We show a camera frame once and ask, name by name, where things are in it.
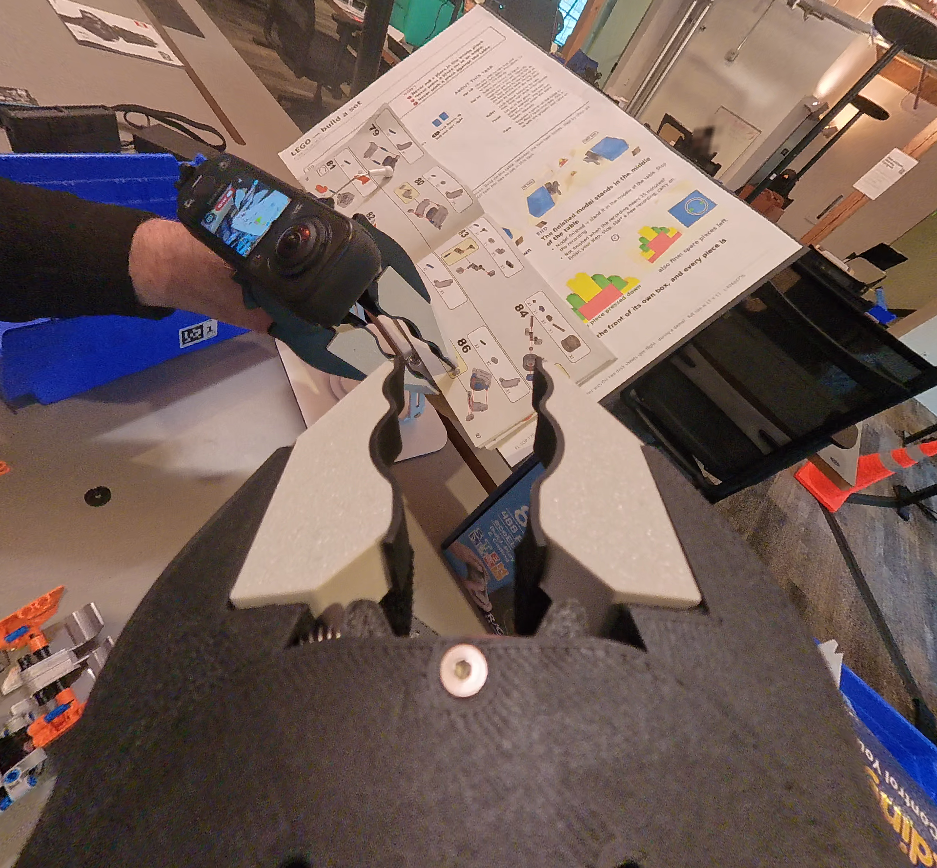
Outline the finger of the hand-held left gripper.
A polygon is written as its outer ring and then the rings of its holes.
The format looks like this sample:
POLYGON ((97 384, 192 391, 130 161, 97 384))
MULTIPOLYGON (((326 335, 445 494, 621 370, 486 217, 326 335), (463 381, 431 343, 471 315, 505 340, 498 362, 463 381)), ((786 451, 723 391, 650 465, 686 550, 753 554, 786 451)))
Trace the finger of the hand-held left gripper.
POLYGON ((439 393, 439 384, 454 379, 454 368, 439 359, 431 345, 407 326, 337 326, 327 350, 365 375, 397 356, 406 360, 404 390, 439 393))
POLYGON ((381 332, 409 355, 419 374, 458 374, 430 303, 395 271, 383 271, 368 288, 368 310, 381 332))

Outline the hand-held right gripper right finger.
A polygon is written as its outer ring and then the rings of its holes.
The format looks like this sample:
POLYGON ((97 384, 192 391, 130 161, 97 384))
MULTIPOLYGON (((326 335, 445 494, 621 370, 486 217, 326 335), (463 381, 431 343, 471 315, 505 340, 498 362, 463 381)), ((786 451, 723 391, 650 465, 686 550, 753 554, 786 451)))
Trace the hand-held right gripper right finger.
POLYGON ((538 361, 535 481, 515 549, 514 605, 692 608, 702 597, 642 443, 566 377, 538 361))

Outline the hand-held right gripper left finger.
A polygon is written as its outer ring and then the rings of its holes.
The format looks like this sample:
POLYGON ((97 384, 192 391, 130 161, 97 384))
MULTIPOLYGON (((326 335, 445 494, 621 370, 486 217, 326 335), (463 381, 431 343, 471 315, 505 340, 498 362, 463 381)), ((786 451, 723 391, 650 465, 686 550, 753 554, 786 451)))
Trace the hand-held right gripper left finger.
POLYGON ((401 358, 386 361, 296 440, 230 592, 235 607, 378 602, 407 577, 401 358))

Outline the grey orange brick assembly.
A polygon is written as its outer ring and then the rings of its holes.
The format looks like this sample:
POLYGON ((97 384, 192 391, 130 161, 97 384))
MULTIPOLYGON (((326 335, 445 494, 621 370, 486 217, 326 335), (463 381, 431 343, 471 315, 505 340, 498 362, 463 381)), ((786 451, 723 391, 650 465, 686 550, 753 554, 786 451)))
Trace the grey orange brick assembly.
POLYGON ((2 695, 45 706, 86 672, 100 673, 112 647, 97 606, 88 603, 57 622, 58 586, 1 620, 2 695))

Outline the grey hinged brick piece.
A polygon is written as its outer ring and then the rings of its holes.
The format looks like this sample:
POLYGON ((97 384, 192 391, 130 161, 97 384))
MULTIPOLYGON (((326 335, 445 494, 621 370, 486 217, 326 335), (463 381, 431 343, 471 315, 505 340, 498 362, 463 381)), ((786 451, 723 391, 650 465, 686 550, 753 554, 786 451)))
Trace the grey hinged brick piece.
POLYGON ((1 812, 37 785, 47 754, 37 747, 27 729, 4 728, 1 737, 1 812))

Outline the white tablet stand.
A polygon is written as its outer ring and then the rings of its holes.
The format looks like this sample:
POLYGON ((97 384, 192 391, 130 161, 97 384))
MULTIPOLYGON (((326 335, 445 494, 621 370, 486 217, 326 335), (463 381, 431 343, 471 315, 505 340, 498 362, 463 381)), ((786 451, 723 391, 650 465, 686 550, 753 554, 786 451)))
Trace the white tablet stand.
MULTIPOLYGON (((276 342, 302 417, 312 427, 324 414, 352 391, 358 382, 312 368, 281 341, 276 342)), ((416 393, 405 393, 400 415, 402 450, 396 461, 406 461, 441 450, 448 435, 435 409, 416 393)))

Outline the robot kit box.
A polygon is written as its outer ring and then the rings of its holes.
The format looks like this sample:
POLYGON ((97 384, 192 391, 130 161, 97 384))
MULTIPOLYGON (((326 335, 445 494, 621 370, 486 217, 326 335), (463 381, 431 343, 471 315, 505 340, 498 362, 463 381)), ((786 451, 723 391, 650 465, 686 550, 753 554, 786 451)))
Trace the robot kit box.
MULTIPOLYGON (((442 553, 496 635, 512 635, 514 550, 543 466, 530 458, 445 540, 442 553)), ((936 749, 913 723, 843 663, 836 640, 818 642, 849 710, 865 772, 902 866, 935 866, 936 749)))

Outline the black office chair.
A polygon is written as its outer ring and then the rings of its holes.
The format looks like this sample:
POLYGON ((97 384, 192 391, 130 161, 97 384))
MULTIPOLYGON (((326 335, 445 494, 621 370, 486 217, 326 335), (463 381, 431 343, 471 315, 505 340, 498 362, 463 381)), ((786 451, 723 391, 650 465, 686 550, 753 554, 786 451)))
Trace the black office chair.
POLYGON ((762 482, 935 386, 844 280, 807 249, 603 405, 710 501, 762 482))

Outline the orange floor cone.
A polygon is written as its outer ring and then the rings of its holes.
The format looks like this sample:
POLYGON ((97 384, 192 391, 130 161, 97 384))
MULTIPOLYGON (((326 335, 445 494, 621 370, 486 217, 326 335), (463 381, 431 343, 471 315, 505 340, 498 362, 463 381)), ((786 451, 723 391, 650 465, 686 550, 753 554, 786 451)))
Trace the orange floor cone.
POLYGON ((914 442, 866 455, 854 454, 840 473, 822 455, 812 455, 795 474, 796 480, 833 513, 853 495, 936 455, 936 440, 914 442))

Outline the blue bin with white tag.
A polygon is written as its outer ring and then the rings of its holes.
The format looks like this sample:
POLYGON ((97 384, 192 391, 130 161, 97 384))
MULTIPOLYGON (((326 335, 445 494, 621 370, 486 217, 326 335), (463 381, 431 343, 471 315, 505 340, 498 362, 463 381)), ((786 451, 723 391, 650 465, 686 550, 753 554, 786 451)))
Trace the blue bin with white tag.
MULTIPOLYGON (((1 156, 3 177, 83 199, 177 215, 179 163, 169 154, 1 156)), ((2 394, 10 402, 54 402, 244 334, 178 311, 160 321, 117 316, 2 323, 2 394)))

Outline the green bag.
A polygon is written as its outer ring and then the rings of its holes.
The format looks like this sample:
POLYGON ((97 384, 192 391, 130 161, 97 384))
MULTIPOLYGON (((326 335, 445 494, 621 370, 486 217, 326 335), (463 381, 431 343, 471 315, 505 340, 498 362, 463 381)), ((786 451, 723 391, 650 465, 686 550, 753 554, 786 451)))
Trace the green bag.
POLYGON ((418 49, 451 23, 456 8, 457 0, 394 0, 390 26, 418 49))

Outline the black rectangular case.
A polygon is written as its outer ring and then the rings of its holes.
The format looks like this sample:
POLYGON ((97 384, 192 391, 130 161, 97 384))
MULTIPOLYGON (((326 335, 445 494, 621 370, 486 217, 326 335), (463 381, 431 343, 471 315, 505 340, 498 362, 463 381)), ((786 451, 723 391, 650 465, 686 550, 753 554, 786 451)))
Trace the black rectangular case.
POLYGON ((110 154, 122 148, 116 114, 106 106, 3 104, 1 123, 14 153, 110 154))

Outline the large white instruction sheet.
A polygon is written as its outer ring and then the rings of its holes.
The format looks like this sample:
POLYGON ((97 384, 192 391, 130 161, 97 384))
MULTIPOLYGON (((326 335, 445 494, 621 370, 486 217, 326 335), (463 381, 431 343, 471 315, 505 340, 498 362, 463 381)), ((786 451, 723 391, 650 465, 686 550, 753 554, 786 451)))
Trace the large white instruction sheet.
POLYGON ((613 101, 484 9, 382 75, 382 105, 436 148, 484 211, 613 354, 581 385, 601 400, 705 326, 799 246, 613 101))

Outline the black monitor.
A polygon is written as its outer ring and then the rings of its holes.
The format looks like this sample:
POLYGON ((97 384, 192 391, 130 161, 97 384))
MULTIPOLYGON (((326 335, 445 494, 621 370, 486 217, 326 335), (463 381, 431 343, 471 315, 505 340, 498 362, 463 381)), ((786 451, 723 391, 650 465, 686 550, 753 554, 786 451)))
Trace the black monitor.
POLYGON ((558 0, 492 0, 492 11, 549 52, 557 33, 558 0))

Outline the leaflet with black picture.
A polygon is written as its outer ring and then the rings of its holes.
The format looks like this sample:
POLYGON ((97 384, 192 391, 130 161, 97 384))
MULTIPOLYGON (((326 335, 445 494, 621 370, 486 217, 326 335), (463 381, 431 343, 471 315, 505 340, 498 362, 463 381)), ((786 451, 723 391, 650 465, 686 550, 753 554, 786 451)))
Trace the leaflet with black picture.
POLYGON ((158 31, 146 21, 125 18, 70 0, 48 0, 77 42, 159 64, 183 66, 158 31))

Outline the black round floor lamp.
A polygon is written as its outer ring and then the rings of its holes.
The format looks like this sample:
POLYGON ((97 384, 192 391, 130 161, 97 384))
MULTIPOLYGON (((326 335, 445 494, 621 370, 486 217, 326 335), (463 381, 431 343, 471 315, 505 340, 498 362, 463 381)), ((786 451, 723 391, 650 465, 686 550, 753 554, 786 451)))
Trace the black round floor lamp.
POLYGON ((758 204, 761 213, 765 216, 774 206, 765 197, 771 192, 780 197, 779 207, 789 203, 790 193, 798 180, 809 171, 818 160, 826 154, 864 115, 871 116, 879 121, 888 118, 889 113, 879 105, 861 96, 861 90, 875 76, 881 73, 889 63, 901 53, 909 54, 922 62, 931 62, 936 58, 936 26, 935 19, 906 7, 883 6, 873 14, 874 34, 888 42, 887 49, 876 62, 863 73, 837 103, 826 112, 812 129, 779 160, 772 170, 766 173, 762 180, 752 188, 741 191, 742 199, 755 207, 758 204), (836 116, 847 106, 853 105, 856 113, 840 131, 820 149, 804 166, 797 170, 792 163, 820 136, 824 129, 834 123, 836 116))

